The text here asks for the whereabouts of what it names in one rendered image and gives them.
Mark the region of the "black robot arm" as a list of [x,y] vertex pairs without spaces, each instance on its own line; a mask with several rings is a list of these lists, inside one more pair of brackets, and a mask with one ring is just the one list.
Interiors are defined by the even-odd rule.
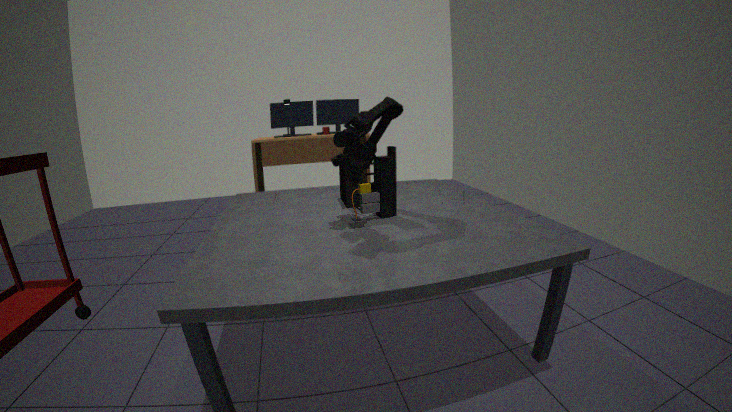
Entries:
[[[368,163],[372,162],[373,155],[377,152],[377,143],[385,133],[388,124],[403,113],[402,107],[403,106],[401,106],[396,100],[386,96],[381,103],[378,103],[378,105],[370,111],[361,111],[355,114],[350,121],[344,125],[347,129],[344,129],[343,132],[338,132],[334,135],[333,140],[335,145],[337,147],[360,145],[360,137],[364,137],[368,134],[371,131],[374,121],[381,118],[369,139],[360,145],[360,148],[362,148],[362,151],[360,151],[360,157]],[[342,154],[331,158],[333,166],[338,166],[346,161],[351,162],[351,158],[347,150],[346,153],[343,150]]]

